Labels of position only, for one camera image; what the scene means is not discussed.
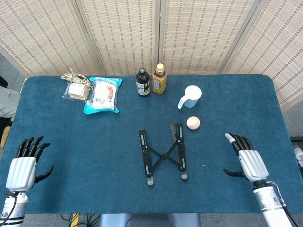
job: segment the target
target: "egg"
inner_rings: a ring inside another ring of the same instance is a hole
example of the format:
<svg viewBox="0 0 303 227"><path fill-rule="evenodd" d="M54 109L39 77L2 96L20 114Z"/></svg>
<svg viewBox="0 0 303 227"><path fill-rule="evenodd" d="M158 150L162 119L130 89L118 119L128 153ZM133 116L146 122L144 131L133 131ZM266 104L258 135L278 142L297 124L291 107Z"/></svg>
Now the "egg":
<svg viewBox="0 0 303 227"><path fill-rule="evenodd" d="M188 120L186 121L186 125L190 129L195 130L195 129L199 128L200 120L199 120L199 118L197 118L195 116L189 117Z"/></svg>

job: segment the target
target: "white plastic cup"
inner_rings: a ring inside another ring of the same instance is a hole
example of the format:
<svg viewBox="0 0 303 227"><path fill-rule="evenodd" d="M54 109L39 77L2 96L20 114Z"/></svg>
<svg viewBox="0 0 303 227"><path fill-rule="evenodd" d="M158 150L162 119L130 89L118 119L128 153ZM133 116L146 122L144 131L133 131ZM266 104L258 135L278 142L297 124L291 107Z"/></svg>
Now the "white plastic cup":
<svg viewBox="0 0 303 227"><path fill-rule="evenodd" d="M199 98L202 96L201 89L196 85L190 85L185 88L185 95L180 99L178 103L178 109L181 109L181 107L186 106L188 108L192 108L196 105Z"/></svg>

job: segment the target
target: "dark glass bottle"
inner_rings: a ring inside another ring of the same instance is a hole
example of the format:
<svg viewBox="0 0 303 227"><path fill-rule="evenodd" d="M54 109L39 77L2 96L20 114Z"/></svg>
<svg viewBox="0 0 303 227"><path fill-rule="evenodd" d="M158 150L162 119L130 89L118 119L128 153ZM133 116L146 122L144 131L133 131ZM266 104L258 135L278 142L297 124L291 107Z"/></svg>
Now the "dark glass bottle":
<svg viewBox="0 0 303 227"><path fill-rule="evenodd" d="M150 95L151 92L151 81L150 75L147 73L145 68L140 68L139 72L136 76L136 84L137 84L137 91L139 96L147 97Z"/></svg>

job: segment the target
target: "gray pants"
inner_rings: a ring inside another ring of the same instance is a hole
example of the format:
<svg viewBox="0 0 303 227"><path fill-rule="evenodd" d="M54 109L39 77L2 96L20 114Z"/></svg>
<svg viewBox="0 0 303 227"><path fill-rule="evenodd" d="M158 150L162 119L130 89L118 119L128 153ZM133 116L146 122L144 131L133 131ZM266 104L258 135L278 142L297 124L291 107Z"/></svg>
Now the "gray pants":
<svg viewBox="0 0 303 227"><path fill-rule="evenodd" d="M0 117L15 116L19 97L19 92L0 87Z"/></svg>

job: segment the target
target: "white robotic hand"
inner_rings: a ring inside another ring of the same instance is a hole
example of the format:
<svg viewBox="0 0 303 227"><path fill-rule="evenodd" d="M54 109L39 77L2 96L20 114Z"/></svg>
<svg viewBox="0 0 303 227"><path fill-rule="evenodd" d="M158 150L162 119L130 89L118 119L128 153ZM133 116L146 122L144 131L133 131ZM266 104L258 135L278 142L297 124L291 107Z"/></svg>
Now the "white robotic hand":
<svg viewBox="0 0 303 227"><path fill-rule="evenodd" d="M5 200L4 208L0 218L0 227L10 225L13 227L22 226L29 191L35 183L46 179L53 171L53 165L42 175L36 176L36 166L43 150L50 146L44 143L39 148L39 142L43 136L38 137L31 146L34 137L20 143L16 157L12 160L9 167L9 174L6 181L6 188L10 190Z"/></svg>
<svg viewBox="0 0 303 227"><path fill-rule="evenodd" d="M228 169L223 171L229 176L246 177L254 184L253 192L269 227L292 227L287 215L297 227L286 207L278 185L271 181L266 182L269 173L261 155L254 150L250 141L245 137L228 133L225 134L225 137L232 144L239 158L241 171L231 172ZM280 198L276 195L272 185L276 186Z"/></svg>

